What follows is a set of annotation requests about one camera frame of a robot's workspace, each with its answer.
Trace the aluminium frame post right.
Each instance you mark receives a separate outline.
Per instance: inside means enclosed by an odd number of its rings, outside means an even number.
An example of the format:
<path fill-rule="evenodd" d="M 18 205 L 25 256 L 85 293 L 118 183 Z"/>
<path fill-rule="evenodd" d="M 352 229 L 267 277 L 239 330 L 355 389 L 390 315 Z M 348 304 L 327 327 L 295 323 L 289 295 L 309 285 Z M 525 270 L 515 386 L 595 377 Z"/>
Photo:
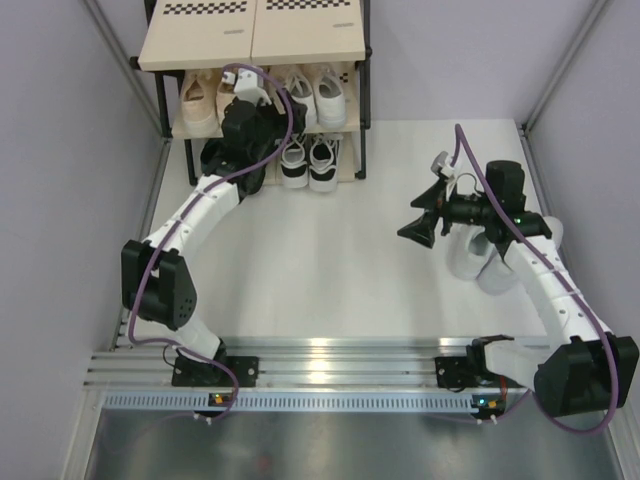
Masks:
<path fill-rule="evenodd" d="M 525 121 L 520 124 L 519 131 L 521 132 L 522 138 L 528 139 L 530 137 L 540 117 L 547 109 L 554 95 L 570 73 L 574 63 L 586 47 L 590 37 L 613 4 L 614 2 L 612 0 L 596 0 L 590 2 L 589 8 L 569 38 L 569 42 L 562 50 L 558 61 L 555 63 L 543 89 L 533 103 Z"/>

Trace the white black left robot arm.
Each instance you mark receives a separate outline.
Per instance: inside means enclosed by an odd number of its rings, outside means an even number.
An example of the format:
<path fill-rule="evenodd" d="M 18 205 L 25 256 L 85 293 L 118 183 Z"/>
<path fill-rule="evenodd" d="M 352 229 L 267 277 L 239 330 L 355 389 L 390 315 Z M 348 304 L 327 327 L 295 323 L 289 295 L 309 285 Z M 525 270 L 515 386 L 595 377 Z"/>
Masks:
<path fill-rule="evenodd" d="M 184 204 L 143 241 L 121 251 L 122 304 L 135 346 L 162 344 L 177 353 L 172 385 L 232 384 L 226 345 L 198 317 L 189 263 L 216 225 L 262 188 L 267 165 L 305 128 L 307 109 L 287 96 L 285 106 L 234 99 L 222 135 L 201 152 L 202 176 Z"/>

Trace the white grey sneaker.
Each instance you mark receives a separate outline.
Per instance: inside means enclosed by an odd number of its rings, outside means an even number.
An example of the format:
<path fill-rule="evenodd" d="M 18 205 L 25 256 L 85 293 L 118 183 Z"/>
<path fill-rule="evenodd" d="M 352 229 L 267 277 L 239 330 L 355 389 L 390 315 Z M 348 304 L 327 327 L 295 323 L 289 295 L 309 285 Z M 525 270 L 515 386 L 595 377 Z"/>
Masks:
<path fill-rule="evenodd" d="M 306 107 L 305 128 L 313 128 L 317 124 L 317 110 L 311 83 L 297 65 L 284 68 L 283 80 L 292 99 Z"/>
<path fill-rule="evenodd" d="M 321 126 L 330 131 L 341 129 L 347 121 L 347 108 L 338 74 L 330 65 L 318 64 L 314 67 L 312 86 Z"/>

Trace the aluminium frame post left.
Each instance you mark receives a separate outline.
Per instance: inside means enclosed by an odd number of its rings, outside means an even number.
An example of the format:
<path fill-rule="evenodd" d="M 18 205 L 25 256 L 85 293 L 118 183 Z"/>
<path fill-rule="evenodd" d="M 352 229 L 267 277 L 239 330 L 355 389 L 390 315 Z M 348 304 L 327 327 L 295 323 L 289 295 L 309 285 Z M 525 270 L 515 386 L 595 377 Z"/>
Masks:
<path fill-rule="evenodd" d="M 108 52 L 131 88 L 135 98 L 142 106 L 146 116 L 157 129 L 160 129 L 159 113 L 156 111 L 143 82 L 139 79 L 134 68 L 130 65 L 129 57 L 126 54 L 124 46 L 99 2 L 96 0 L 82 0 L 81 5 L 85 8 L 89 19 L 106 45 Z"/>

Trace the black beige shoe shelf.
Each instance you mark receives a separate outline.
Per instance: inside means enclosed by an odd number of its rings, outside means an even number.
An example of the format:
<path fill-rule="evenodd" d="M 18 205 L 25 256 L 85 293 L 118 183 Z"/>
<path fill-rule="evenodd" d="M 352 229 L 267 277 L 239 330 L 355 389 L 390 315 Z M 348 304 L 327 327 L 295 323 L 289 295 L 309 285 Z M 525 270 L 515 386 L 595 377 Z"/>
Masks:
<path fill-rule="evenodd" d="M 290 96 L 283 70 L 297 65 L 312 86 L 314 67 L 328 64 L 338 74 L 346 97 L 347 121 L 337 131 L 317 124 L 302 133 L 309 150 L 315 135 L 343 135 L 338 183 L 366 175 L 366 133 L 370 114 L 370 5 L 366 1 L 149 1 L 142 52 L 132 61 L 157 82 L 178 82 L 176 115 L 163 115 L 164 136 L 190 145 L 222 135 L 221 127 L 205 137 L 188 134 L 180 106 L 187 70 L 247 69 L 259 75 L 278 109 Z M 264 182 L 281 183 L 280 155 L 266 167 Z"/>

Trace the green loafer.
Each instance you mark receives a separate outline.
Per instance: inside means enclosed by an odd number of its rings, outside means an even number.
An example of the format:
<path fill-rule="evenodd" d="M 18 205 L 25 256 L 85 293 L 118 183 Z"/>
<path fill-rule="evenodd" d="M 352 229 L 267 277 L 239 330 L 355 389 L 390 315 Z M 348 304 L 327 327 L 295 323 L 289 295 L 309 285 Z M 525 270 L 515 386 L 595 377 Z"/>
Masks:
<path fill-rule="evenodd" d="M 224 153 L 224 141 L 222 138 L 208 139 L 200 153 L 201 172 L 208 176 L 214 174 L 221 165 Z"/>
<path fill-rule="evenodd" d="M 241 176 L 237 182 L 240 198 L 244 199 L 247 196 L 257 194 L 263 186 L 265 176 L 265 167 L 253 170 Z"/>

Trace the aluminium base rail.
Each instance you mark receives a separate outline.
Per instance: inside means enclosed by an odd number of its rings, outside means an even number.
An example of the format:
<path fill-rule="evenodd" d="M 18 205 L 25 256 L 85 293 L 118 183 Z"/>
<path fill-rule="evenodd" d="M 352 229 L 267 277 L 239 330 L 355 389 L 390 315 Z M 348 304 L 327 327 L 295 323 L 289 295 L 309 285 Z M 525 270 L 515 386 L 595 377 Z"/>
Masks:
<path fill-rule="evenodd" d="M 470 339 L 233 338 L 226 370 L 189 367 L 169 348 L 125 341 L 93 354 L 83 381 L 114 410 L 418 413 L 495 422 L 526 387 L 480 380 Z"/>

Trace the white leather sneaker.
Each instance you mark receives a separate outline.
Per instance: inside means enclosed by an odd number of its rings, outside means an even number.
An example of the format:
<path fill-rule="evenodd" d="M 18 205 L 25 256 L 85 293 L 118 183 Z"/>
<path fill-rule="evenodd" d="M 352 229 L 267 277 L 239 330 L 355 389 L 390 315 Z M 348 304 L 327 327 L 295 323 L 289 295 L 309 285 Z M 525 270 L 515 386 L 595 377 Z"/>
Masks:
<path fill-rule="evenodd" d="M 555 249 L 558 250 L 564 236 L 564 226 L 556 217 L 545 216 L 544 220 L 552 232 Z M 519 280 L 516 274 L 503 263 L 497 251 L 494 251 L 476 278 L 476 282 L 483 292 L 489 295 L 500 295 L 511 290 Z"/>
<path fill-rule="evenodd" d="M 463 225 L 452 230 L 447 266 L 458 279 L 475 280 L 494 254 L 482 226 Z"/>

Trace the aluminium frame post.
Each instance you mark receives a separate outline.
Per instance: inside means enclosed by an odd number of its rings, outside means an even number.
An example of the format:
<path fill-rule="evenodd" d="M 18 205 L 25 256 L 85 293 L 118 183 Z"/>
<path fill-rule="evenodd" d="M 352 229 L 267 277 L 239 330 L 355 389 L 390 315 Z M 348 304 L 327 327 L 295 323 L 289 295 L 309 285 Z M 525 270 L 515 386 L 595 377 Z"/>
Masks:
<path fill-rule="evenodd" d="M 543 89 L 533 103 L 525 121 L 520 124 L 519 131 L 521 132 L 522 138 L 528 139 L 530 137 L 540 117 L 547 109 L 554 95 L 570 73 L 574 63 L 586 47 L 590 37 L 613 4 L 614 2 L 612 0 L 596 0 L 590 2 L 589 8 L 569 38 L 569 42 L 562 50 L 558 61 L 555 63 Z"/>
<path fill-rule="evenodd" d="M 99 2 L 96 0 L 82 0 L 81 5 L 85 8 L 89 19 L 106 45 L 108 52 L 131 88 L 135 98 L 142 106 L 146 116 L 157 129 L 160 129 L 159 113 L 156 111 L 143 82 L 139 79 L 134 68 L 130 65 L 129 57 L 126 54 L 124 46 Z"/>

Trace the black white sneaker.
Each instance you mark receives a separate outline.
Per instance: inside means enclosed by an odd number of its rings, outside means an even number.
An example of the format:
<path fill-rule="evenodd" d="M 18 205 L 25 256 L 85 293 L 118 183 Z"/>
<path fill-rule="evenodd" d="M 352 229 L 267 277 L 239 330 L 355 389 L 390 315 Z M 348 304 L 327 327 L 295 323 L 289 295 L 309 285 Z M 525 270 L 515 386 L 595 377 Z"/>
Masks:
<path fill-rule="evenodd" d="M 300 189 L 308 185 L 307 137 L 293 135 L 286 143 L 279 160 L 282 185 L 290 189 Z"/>
<path fill-rule="evenodd" d="M 338 184 L 343 135 L 326 133 L 315 135 L 309 150 L 309 186 L 317 193 L 331 193 Z"/>

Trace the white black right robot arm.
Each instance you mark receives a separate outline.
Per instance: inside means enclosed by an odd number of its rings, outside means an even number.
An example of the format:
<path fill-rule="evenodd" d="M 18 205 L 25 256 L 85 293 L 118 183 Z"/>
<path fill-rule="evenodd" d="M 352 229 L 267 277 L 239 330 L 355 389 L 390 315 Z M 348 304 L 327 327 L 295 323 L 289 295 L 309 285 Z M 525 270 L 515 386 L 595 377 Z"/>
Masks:
<path fill-rule="evenodd" d="M 483 191 L 461 194 L 459 169 L 447 153 L 436 157 L 434 185 L 411 203 L 419 219 L 399 236 L 433 247 L 436 229 L 452 235 L 448 268 L 490 295 L 524 287 L 549 342 L 548 355 L 507 335 L 475 339 L 467 348 L 467 372 L 487 386 L 501 376 L 529 388 L 551 417 L 622 407 L 639 361 L 629 337 L 614 335 L 597 317 L 559 257 L 548 218 L 526 210 L 520 164 L 491 161 Z"/>

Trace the beige lace sneaker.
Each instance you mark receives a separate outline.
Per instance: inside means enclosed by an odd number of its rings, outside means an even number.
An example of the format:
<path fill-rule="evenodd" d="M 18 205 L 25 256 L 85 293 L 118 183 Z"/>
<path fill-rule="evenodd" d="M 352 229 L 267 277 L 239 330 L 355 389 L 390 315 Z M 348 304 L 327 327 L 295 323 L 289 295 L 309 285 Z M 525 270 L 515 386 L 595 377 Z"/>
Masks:
<path fill-rule="evenodd" d="M 180 92 L 180 106 L 186 131 L 205 137 L 218 128 L 216 90 L 220 81 L 214 69 L 187 70 Z"/>
<path fill-rule="evenodd" d="M 225 109 L 233 102 L 236 95 L 234 87 L 237 79 L 237 70 L 231 69 L 221 73 L 221 79 L 216 89 L 216 113 L 219 125 L 225 117 Z"/>

